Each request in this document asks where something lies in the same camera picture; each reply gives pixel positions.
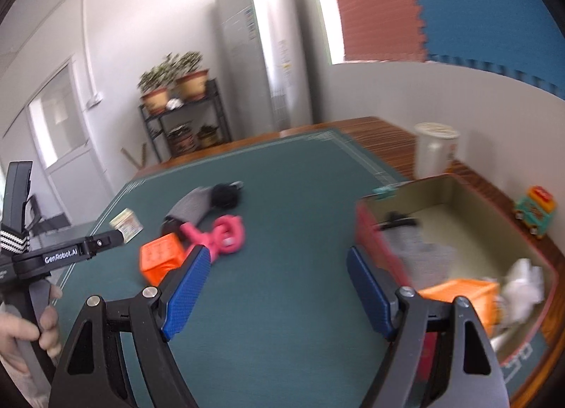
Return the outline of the person's left hand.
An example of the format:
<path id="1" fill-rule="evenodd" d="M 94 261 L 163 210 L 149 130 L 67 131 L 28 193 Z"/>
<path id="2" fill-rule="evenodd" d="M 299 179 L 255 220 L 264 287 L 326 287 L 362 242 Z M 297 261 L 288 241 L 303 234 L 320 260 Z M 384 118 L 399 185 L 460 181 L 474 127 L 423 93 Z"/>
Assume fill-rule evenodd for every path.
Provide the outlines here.
<path id="1" fill-rule="evenodd" d="M 30 371 L 18 349 L 17 341 L 36 342 L 51 359 L 57 359 L 62 344 L 60 341 L 57 310 L 49 304 L 43 311 L 39 325 L 17 317 L 1 306 L 1 360 L 4 367 L 19 376 L 28 376 Z"/>

